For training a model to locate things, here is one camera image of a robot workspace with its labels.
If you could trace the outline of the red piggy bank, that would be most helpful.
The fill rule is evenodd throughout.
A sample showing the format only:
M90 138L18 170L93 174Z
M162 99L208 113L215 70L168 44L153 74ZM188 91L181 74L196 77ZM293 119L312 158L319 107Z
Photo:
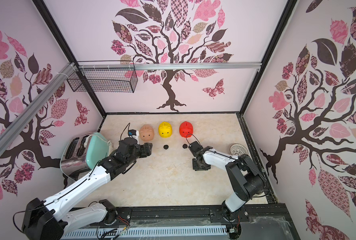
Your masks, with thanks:
M190 138L193 136L194 127L190 122L183 122L180 125L179 133L183 138Z

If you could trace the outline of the pink piggy bank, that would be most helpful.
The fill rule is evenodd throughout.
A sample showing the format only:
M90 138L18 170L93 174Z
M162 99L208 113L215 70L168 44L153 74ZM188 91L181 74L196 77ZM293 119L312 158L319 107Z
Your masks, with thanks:
M154 128L151 125L143 125L140 128L139 133L143 142L150 142L155 137Z

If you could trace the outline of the yellow piggy bank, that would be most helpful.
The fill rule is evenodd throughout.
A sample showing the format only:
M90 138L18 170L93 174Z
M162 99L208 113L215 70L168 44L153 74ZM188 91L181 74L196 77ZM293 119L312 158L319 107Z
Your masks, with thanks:
M173 134L173 128L172 125L168 122L162 122L159 125L158 132L160 137L162 138L169 138Z

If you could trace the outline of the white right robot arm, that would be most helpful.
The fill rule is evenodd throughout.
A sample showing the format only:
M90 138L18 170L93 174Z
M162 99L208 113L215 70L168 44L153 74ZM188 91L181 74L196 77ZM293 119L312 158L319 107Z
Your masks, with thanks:
M210 146L204 148L197 141L189 144L189 150L194 157L194 171L216 167L227 173L234 192L222 204L226 214L239 211L254 196L264 192L266 179L247 154L228 155Z

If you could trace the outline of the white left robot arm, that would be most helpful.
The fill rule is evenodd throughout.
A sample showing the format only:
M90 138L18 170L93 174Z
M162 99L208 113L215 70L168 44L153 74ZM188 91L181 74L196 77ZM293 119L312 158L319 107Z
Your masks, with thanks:
M140 145L135 138L125 138L108 157L98 161L84 177L61 192L27 204L21 232L30 240L59 240L65 234L87 225L113 224L117 220L117 209L108 200L73 210L73 207L99 187L125 174L137 159L152 154L153 145Z

